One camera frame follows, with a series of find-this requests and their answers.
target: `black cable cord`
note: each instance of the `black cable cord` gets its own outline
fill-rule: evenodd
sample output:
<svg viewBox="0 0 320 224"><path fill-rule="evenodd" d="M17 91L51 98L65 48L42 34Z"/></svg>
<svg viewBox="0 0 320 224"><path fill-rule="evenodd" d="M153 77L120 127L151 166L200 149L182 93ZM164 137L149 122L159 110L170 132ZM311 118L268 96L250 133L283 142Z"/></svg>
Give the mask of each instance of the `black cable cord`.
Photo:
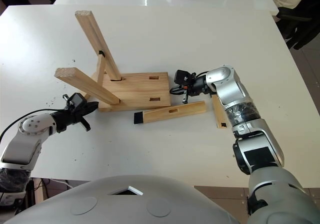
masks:
<svg viewBox="0 0 320 224"><path fill-rule="evenodd" d="M48 179L48 181L49 181L48 183L44 183L43 180L41 179L40 182L39 182L39 185L36 187L36 189L34 189L34 191L38 190L40 187L43 187L45 184L49 185L51 180Z"/></svg>
<svg viewBox="0 0 320 224"><path fill-rule="evenodd" d="M34 110L34 111L31 111L29 112L28 114L25 114L24 116L20 117L19 119L15 120L14 122L12 122L1 134L0 136L0 144L1 144L1 141L2 141L2 138L3 136L5 135L5 133L14 125L16 124L18 121L20 121L21 119L27 117L28 115L31 115L33 113L36 113L36 112L39 112L39 111L62 111L63 109L39 109L39 110Z"/></svg>
<svg viewBox="0 0 320 224"><path fill-rule="evenodd" d="M44 189L46 190L46 191L45 191L45 194L46 194L46 196L47 196L47 199L49 199L48 188L47 188L47 186L46 186L47 184L44 182L44 180L43 180L42 178L41 178L41 180L42 180L43 185L44 185L44 187L45 187Z"/></svg>
<svg viewBox="0 0 320 224"><path fill-rule="evenodd" d="M1 197L0 197L0 203L1 203L1 200L2 200L2 197L3 197L4 194L5 194L5 193L2 192L2 195L1 195Z"/></svg>
<svg viewBox="0 0 320 224"><path fill-rule="evenodd" d="M69 184L69 181L68 181L68 180L65 180L65 182L66 182L67 184ZM70 185L70 184L69 184L69 185ZM69 186L66 185L66 187L67 187L66 189L69 190Z"/></svg>
<svg viewBox="0 0 320 224"><path fill-rule="evenodd" d="M196 76L196 78L198 78L200 75L203 75L203 74L206 74L206 73L208 73L208 71L201 72L200 74L198 74L198 75Z"/></svg>

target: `wood grain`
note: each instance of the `wood grain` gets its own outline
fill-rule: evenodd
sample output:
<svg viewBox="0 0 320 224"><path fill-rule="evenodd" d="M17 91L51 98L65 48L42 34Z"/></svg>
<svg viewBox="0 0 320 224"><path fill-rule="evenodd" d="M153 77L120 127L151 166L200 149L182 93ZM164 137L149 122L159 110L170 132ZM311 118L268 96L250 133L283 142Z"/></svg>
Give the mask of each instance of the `wood grain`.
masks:
<svg viewBox="0 0 320 224"><path fill-rule="evenodd" d="M45 188L42 184L42 181L40 178L33 178L33 183L34 183L34 200L36 202L36 204L39 204L41 202L43 202L44 200L48 199L47 194L45 192Z"/></svg>
<svg viewBox="0 0 320 224"><path fill-rule="evenodd" d="M217 95L212 95L212 105L214 109L215 120L218 128L226 128L226 114Z"/></svg>
<svg viewBox="0 0 320 224"><path fill-rule="evenodd" d="M103 87L121 99L118 105L100 102L100 111L146 110L171 105L167 72L123 74L121 81L104 75Z"/></svg>
<svg viewBox="0 0 320 224"><path fill-rule="evenodd" d="M58 68L54 76L110 105L120 102L117 96L98 85L96 81L77 68Z"/></svg>
<svg viewBox="0 0 320 224"><path fill-rule="evenodd" d="M90 41L96 54L103 51L105 56L105 70L110 76L111 80L121 80L121 74L113 60L111 52L106 45L106 41L101 33L101 30L96 22L96 19L91 11L76 11L75 17L83 29L86 37Z"/></svg>
<svg viewBox="0 0 320 224"><path fill-rule="evenodd" d="M97 81L97 73L94 72L94 73L91 75L91 78L92 78L94 81ZM80 90L79 92L80 92L80 94L83 95L83 97L84 97L86 100L88 100L88 99L91 97L91 95L88 94L88 93L86 93L85 91L81 91L81 90Z"/></svg>
<svg viewBox="0 0 320 224"><path fill-rule="evenodd" d="M106 67L105 58L102 54L99 54L95 72L96 72L96 83L101 86L104 82L105 67Z"/></svg>
<svg viewBox="0 0 320 224"><path fill-rule="evenodd" d="M169 106L155 110L143 111L143 122L150 123L160 120L202 114L207 111L206 109L206 103L204 101L198 101L184 105Z"/></svg>

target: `wooden beam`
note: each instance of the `wooden beam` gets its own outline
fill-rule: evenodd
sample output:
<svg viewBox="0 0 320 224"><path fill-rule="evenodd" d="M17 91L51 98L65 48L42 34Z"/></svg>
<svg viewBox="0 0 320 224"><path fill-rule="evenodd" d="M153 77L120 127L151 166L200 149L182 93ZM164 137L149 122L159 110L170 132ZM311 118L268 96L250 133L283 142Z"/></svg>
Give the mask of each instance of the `wooden beam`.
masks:
<svg viewBox="0 0 320 224"><path fill-rule="evenodd" d="M212 95L213 111L215 112L215 120L218 128L226 128L226 114L217 95Z"/></svg>
<svg viewBox="0 0 320 224"><path fill-rule="evenodd" d="M199 101L184 105L169 106L154 110L143 111L143 123L202 114L207 111L206 109L206 103L204 101Z"/></svg>
<svg viewBox="0 0 320 224"><path fill-rule="evenodd" d="M55 71L58 79L106 102L110 105L119 104L120 99L113 93L98 85L96 81L77 68L58 68Z"/></svg>
<svg viewBox="0 0 320 224"><path fill-rule="evenodd" d="M45 192L44 189L44 184L41 184L41 179L40 178L33 178L33 182L34 182L34 200L36 202L36 204L39 204L41 202L43 202L44 200L48 199L48 196Z"/></svg>
<svg viewBox="0 0 320 224"><path fill-rule="evenodd" d="M97 73L94 72L94 73L91 75L91 78L92 78L94 81L97 81ZM83 97L84 97L86 100L88 100L88 99L91 97L91 95L88 94L88 93L86 93L85 91L80 91L80 94L82 94Z"/></svg>
<svg viewBox="0 0 320 224"><path fill-rule="evenodd" d="M99 111L150 110L171 105L167 72L123 74L121 81L111 81L109 75L104 75L103 87L121 102L100 102Z"/></svg>
<svg viewBox="0 0 320 224"><path fill-rule="evenodd" d="M98 55L98 62L96 64L96 83L102 86L104 82L104 70L106 67L106 61L103 54Z"/></svg>
<svg viewBox="0 0 320 224"><path fill-rule="evenodd" d="M121 80L121 74L113 60L111 52L106 45L105 39L101 33L101 30L95 20L95 17L91 11L76 11L75 17L78 20L81 28L83 29L86 37L90 41L96 54L99 54L99 51L103 51L105 56L105 70L110 76L111 80Z"/></svg>

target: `robotic arm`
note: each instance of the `robotic arm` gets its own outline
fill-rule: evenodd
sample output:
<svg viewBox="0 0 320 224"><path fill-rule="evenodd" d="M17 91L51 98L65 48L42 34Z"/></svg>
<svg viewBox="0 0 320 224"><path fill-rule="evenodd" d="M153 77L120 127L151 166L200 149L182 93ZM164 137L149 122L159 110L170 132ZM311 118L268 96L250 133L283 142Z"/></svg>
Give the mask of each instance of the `robotic arm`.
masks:
<svg viewBox="0 0 320 224"><path fill-rule="evenodd" d="M248 223L320 223L320 212L297 179L283 169L284 154L261 119L233 67L201 73L178 70L172 94L217 94L236 138L234 155L242 172L250 174Z"/></svg>
<svg viewBox="0 0 320 224"><path fill-rule="evenodd" d="M83 116L98 107L79 93L63 95L66 107L52 114L31 115L18 124L18 132L0 157L0 207L17 207L25 196L25 187L41 151L42 143L51 135L63 132L68 125L90 125Z"/></svg>

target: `mortise hole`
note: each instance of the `mortise hole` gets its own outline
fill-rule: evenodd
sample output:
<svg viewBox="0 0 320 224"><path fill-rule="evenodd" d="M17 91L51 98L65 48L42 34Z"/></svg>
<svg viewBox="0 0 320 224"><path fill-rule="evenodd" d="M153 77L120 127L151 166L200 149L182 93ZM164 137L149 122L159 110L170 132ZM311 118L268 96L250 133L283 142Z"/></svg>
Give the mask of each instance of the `mortise hole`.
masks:
<svg viewBox="0 0 320 224"><path fill-rule="evenodd" d="M169 113L175 113L175 112L178 112L178 109L169 110Z"/></svg>
<svg viewBox="0 0 320 224"><path fill-rule="evenodd" d="M158 80L158 79L159 79L159 76L149 76L149 79L150 79L150 80Z"/></svg>
<svg viewBox="0 0 320 224"><path fill-rule="evenodd" d="M160 101L160 97L150 98L149 101Z"/></svg>
<svg viewBox="0 0 320 224"><path fill-rule="evenodd" d="M128 188L125 188L123 190L117 191L111 195L143 195L144 193L132 186L128 186Z"/></svg>

